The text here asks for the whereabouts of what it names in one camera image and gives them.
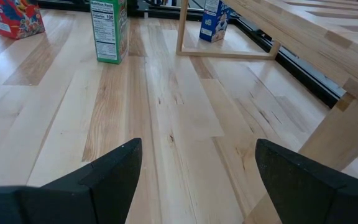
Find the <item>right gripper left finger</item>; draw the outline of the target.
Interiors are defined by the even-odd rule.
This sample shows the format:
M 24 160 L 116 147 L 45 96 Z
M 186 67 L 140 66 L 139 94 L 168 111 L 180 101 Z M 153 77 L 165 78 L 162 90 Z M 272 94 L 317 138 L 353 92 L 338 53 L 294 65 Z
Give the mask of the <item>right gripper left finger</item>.
M 0 223 L 125 223 L 141 165 L 134 138 L 41 187 L 0 186 Z

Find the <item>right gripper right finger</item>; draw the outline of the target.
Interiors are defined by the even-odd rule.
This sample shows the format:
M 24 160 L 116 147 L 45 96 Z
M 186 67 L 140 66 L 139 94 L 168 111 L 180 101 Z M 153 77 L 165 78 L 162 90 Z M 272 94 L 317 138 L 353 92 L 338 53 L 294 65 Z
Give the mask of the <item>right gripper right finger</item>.
M 358 179 L 258 139 L 255 160 L 282 223 L 358 223 Z

